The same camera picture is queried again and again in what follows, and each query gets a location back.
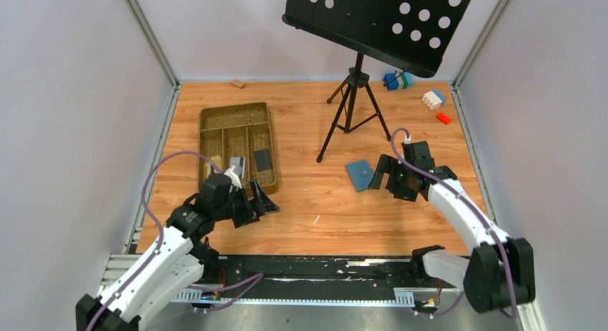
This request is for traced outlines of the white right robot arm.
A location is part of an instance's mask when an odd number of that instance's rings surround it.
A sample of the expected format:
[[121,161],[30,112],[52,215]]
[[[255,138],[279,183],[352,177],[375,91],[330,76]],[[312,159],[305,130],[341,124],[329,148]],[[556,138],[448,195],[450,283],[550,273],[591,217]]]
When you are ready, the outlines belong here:
[[386,188],[395,198],[415,201],[422,196],[449,221],[470,252],[463,258],[440,245],[415,249],[412,258],[417,276],[457,287],[479,313],[506,307],[514,310],[536,299],[533,247],[491,221],[450,168],[418,168],[381,155],[369,187],[378,190],[385,175],[389,177]]

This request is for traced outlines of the blue leather card holder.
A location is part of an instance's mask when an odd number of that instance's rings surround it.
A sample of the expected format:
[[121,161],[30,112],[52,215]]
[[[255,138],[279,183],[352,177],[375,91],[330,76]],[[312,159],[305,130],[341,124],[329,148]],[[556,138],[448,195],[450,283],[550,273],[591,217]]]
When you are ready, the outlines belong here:
[[368,189],[374,176],[374,169],[366,159],[347,163],[345,168],[356,192]]

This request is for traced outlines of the silver credit card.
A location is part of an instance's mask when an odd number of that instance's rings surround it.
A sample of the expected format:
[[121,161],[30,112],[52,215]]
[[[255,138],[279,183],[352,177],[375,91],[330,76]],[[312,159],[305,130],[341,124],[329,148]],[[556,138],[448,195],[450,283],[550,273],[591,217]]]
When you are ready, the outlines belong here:
[[229,159],[229,166],[234,166],[233,173],[236,174],[240,179],[245,178],[246,173],[246,158],[243,156],[232,156]]

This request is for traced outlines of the gold credit card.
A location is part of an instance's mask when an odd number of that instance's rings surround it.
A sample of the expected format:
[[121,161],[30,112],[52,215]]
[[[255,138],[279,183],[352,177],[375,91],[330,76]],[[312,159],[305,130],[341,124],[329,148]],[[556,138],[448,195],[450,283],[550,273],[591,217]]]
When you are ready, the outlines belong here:
[[201,179],[204,181],[210,175],[215,173],[223,173],[222,169],[222,157],[220,155],[213,155],[208,160],[203,160],[203,168]]

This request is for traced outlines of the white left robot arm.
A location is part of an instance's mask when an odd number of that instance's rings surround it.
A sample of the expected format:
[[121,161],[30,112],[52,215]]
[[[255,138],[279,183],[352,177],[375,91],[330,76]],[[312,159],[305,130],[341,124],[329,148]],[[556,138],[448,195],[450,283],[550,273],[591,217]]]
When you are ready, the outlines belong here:
[[176,295],[220,272],[219,252],[207,238],[230,220],[235,228],[280,211],[256,180],[248,198],[239,177],[227,170],[211,174],[199,191],[174,209],[154,243],[98,297],[76,304],[78,330],[142,330]]

